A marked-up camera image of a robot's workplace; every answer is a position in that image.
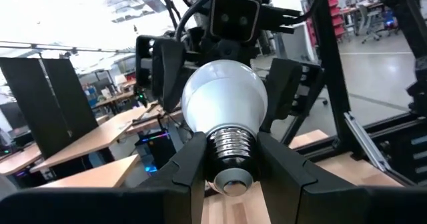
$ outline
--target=black metal frame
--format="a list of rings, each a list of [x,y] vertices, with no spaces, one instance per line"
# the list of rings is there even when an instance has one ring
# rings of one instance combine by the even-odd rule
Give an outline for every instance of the black metal frame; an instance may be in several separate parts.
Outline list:
[[[332,41],[334,32],[326,5],[323,1],[323,11],[317,11],[314,19],[317,20],[317,30],[320,23],[327,24],[322,25],[321,33],[318,32],[318,41],[326,41],[322,43],[325,47],[321,50],[321,57],[328,62],[325,62],[327,84],[335,84],[328,86],[328,90],[333,96],[331,103],[338,134],[335,139],[319,141],[297,150],[300,153],[307,150],[305,156],[311,160],[347,151],[355,152],[360,149],[355,137],[358,140],[365,138],[359,141],[361,145],[366,145],[369,139],[367,130],[361,128],[351,116],[338,46]],[[370,130],[381,131],[390,123],[399,123],[407,118],[410,117],[403,115],[382,121],[371,126]],[[209,155],[206,140],[204,133],[194,133],[193,138],[157,175],[136,189],[30,189],[11,195],[0,202],[0,208],[5,213],[1,216],[2,223],[25,223],[35,218],[53,223],[65,215],[67,221],[73,223],[135,223],[140,221],[140,216],[132,215],[135,211],[147,217],[148,223],[199,223],[205,180],[203,160]],[[355,187],[307,161],[295,151],[279,145],[269,133],[260,131],[254,143],[260,155],[260,172],[263,173],[261,188],[272,223],[340,223],[343,220],[349,223],[404,222],[409,218],[422,218],[423,212],[419,212],[417,207],[427,207],[425,189]],[[393,170],[389,170],[388,174],[404,179]],[[401,183],[410,185],[404,180]],[[37,205],[40,200],[44,201],[44,205]],[[88,208],[97,206],[100,201],[102,208]],[[19,215],[22,203],[34,207],[29,210],[33,213]],[[67,215],[70,208],[73,208],[74,215]]]
[[[352,152],[354,156],[362,158],[364,152],[354,138],[354,134],[350,131],[344,116],[345,113],[351,111],[351,108],[338,44],[336,42],[332,18],[329,12],[328,0],[322,0],[317,10],[314,12],[312,20],[318,41],[320,59],[322,60],[321,66],[324,68],[324,82],[329,93],[337,135],[304,145],[303,147],[297,148],[296,151],[299,154],[305,155],[310,161],[321,161],[349,151]],[[419,118],[417,114],[405,113],[366,125],[364,129],[368,134],[377,133],[403,123],[411,122],[417,118]],[[296,135],[304,119],[304,116],[294,119],[282,138],[281,143],[289,145],[290,140]],[[416,185],[413,181],[395,170],[387,170],[385,174],[403,186]]]

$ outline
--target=computer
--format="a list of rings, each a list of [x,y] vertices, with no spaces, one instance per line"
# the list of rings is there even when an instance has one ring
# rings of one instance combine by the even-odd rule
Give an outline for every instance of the computer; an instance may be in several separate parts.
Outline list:
[[[96,88],[96,91],[99,95],[102,95],[101,90],[104,90],[105,88],[108,88],[111,94],[114,93],[113,84],[109,81],[108,78],[104,78],[99,81],[96,81],[92,83],[92,85]]]
[[[166,130],[139,136],[135,148],[141,157],[147,153],[144,147],[148,147],[153,156],[156,169],[161,169],[176,154],[171,137]]]
[[[6,117],[12,129],[18,129],[27,125],[27,122],[22,114],[18,103],[10,102],[0,105],[0,110]]]

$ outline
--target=gray floor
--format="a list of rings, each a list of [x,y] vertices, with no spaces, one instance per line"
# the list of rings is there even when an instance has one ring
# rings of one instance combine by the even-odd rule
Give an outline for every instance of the gray floor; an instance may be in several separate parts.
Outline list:
[[[340,53],[346,85],[353,114],[363,125],[401,114],[408,110],[410,97],[406,88],[414,82],[414,56],[410,52],[403,34],[383,37],[380,41],[367,41],[363,37],[353,37],[350,42],[340,44]],[[268,68],[271,57],[255,61],[256,67]],[[328,97],[326,90],[321,96]],[[275,121],[272,135],[282,138],[292,118]],[[321,101],[313,106],[298,134],[316,129],[327,135],[334,135],[336,129],[330,106]],[[128,137],[111,149],[116,158],[128,156],[137,141],[137,136]],[[139,164],[127,178],[126,184],[136,186],[147,178],[144,166]]]

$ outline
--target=bulb base contact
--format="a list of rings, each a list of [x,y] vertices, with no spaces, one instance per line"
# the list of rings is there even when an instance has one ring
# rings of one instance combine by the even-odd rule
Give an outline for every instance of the bulb base contact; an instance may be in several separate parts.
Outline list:
[[[238,127],[214,131],[207,138],[208,181],[216,191],[231,197],[244,194],[258,176],[255,139]]]

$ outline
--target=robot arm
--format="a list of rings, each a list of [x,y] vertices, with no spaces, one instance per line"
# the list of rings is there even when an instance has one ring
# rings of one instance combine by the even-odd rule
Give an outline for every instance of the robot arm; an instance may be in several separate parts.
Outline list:
[[[238,17],[227,24],[228,28],[252,23],[248,27],[253,29],[260,24],[254,19],[242,21],[239,14],[244,12],[239,11],[239,5],[230,5],[236,0],[217,1],[219,3],[213,2],[217,4],[215,7],[237,7],[235,12],[228,10],[229,19]],[[263,9],[262,0],[237,2],[242,1],[250,2],[257,10]],[[266,10],[269,15],[281,13],[278,9],[266,7]],[[221,14],[217,9],[212,13]],[[262,11],[257,14],[253,10],[247,12],[246,17],[249,16],[265,17]],[[223,25],[221,22],[226,19],[221,15],[210,18],[212,23],[219,23],[217,25]],[[272,23],[290,23],[286,22],[289,18],[273,16]],[[0,202],[0,223],[64,220],[68,223],[198,224],[205,180],[225,195],[241,195],[252,182],[259,181],[273,224],[408,223],[414,218],[424,218],[419,210],[427,206],[425,189],[353,186],[267,134],[265,130],[270,128],[272,120],[288,114],[292,105],[290,97],[298,88],[294,79],[300,79],[301,65],[275,59],[274,72],[263,85],[245,62],[252,55],[248,51],[254,45],[257,31],[240,31],[241,35],[236,35],[227,28],[212,30],[206,34],[209,38],[201,42],[201,53],[187,51],[180,42],[170,38],[157,38],[152,54],[148,38],[141,37],[141,45],[137,43],[139,57],[153,58],[153,67],[159,67],[152,73],[153,85],[158,88],[153,94],[168,111],[175,107],[183,93],[183,115],[194,131],[193,138],[156,175],[134,189],[21,191]],[[186,77],[189,73],[182,70],[189,60],[196,60],[202,68]],[[209,70],[211,79],[206,81],[202,77]],[[218,95],[219,86],[224,93],[229,91],[233,95]],[[241,98],[248,95],[253,95],[251,102]],[[222,108],[208,102],[218,103]],[[200,115],[203,108],[215,118],[203,120],[204,116]],[[236,115],[241,111],[246,115],[248,110],[253,116],[239,118]],[[26,208],[24,214],[23,205],[31,207]]]
[[[420,115],[427,115],[427,26],[416,0],[381,0],[393,10],[405,38],[415,56],[416,82],[407,88],[414,102],[409,108]]]

